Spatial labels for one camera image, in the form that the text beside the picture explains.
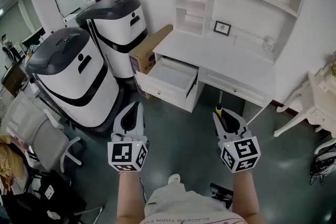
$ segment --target black picture frame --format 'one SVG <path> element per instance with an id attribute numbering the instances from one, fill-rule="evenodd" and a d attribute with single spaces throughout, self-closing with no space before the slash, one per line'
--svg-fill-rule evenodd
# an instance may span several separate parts
<path id="1" fill-rule="evenodd" d="M 225 33 L 225 32 L 221 32 L 221 31 L 216 30 L 216 28 L 217 28 L 217 24 L 222 24 L 222 25 L 226 25 L 226 26 L 228 26 L 228 27 L 229 27 L 228 32 Z M 220 21 L 218 21 L 218 20 L 216 21 L 215 28 L 214 28 L 214 32 L 216 32 L 216 33 L 220 33 L 220 34 L 225 35 L 225 36 L 228 36 L 228 35 L 230 34 L 230 30 L 231 30 L 231 25 L 226 24 L 226 23 L 222 23 L 222 22 L 220 22 Z"/>

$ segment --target white vanity table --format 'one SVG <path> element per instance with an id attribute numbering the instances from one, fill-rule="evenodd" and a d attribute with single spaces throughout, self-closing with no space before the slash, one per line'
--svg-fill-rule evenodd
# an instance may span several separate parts
<path id="1" fill-rule="evenodd" d="M 136 74 L 138 84 L 192 112 L 206 83 L 260 106 L 260 113 L 275 97 L 274 63 L 302 2 L 174 0 L 174 30 L 153 50 L 154 68 Z M 229 36 L 213 32 L 216 21 L 232 26 Z M 274 47 L 266 51 L 262 45 L 269 38 Z"/>

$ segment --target drawer front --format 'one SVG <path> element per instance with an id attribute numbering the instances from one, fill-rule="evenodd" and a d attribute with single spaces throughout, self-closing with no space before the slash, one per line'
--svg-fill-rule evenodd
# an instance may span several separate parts
<path id="1" fill-rule="evenodd" d="M 175 102 L 180 105 L 185 103 L 186 97 L 184 92 L 172 85 L 156 80 L 155 78 L 140 72 L 136 72 L 136 77 L 137 83 L 144 92 L 163 99 L 169 103 Z"/>
<path id="2" fill-rule="evenodd" d="M 236 95 L 244 100 L 247 100 L 253 104 L 264 106 L 265 97 L 250 91 L 248 89 L 243 88 L 242 86 L 238 86 L 231 81 L 228 81 L 224 75 L 215 73 L 211 70 L 206 70 L 204 68 L 200 68 L 198 72 L 198 79 L 201 82 L 219 88 L 223 91 L 229 92 L 233 95 Z"/>

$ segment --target cardboard box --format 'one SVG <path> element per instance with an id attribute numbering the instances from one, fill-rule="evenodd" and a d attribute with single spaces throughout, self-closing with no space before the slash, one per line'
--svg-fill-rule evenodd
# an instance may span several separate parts
<path id="1" fill-rule="evenodd" d="M 155 65 L 155 55 L 153 49 L 173 30 L 172 25 L 166 25 L 161 28 L 155 34 L 147 36 L 144 41 L 142 41 L 138 46 L 132 49 L 129 52 L 129 57 L 131 60 L 131 66 L 133 73 L 136 74 L 137 71 L 148 74 L 149 71 Z M 149 98 L 151 95 L 141 90 L 138 83 L 139 94 L 143 95 L 146 98 Z"/>

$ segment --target picture frame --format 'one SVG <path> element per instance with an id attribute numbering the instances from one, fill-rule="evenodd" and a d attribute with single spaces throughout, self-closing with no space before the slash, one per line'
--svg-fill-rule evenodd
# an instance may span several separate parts
<path id="1" fill-rule="evenodd" d="M 214 32 L 228 36 L 230 34 L 231 25 L 216 21 Z"/>

